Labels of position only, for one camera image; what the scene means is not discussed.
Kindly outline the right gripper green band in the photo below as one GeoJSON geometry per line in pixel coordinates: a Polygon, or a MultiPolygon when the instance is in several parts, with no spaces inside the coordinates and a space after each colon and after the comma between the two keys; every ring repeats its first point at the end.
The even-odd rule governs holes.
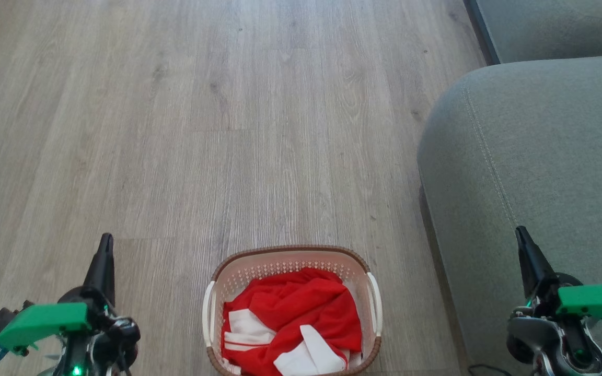
{"type": "Polygon", "coordinates": [[[525,226],[515,229],[527,307],[535,318],[602,321],[602,284],[581,284],[556,273],[525,226]]]}

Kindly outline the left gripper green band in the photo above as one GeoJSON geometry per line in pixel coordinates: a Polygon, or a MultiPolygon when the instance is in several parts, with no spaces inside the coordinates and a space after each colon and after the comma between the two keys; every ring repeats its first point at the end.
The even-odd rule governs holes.
{"type": "Polygon", "coordinates": [[[114,238],[103,233],[82,287],[55,304],[24,302],[23,309],[0,309],[0,362],[25,357],[37,342],[55,336],[61,345],[58,366],[132,366],[141,331],[115,311],[114,238]]]}

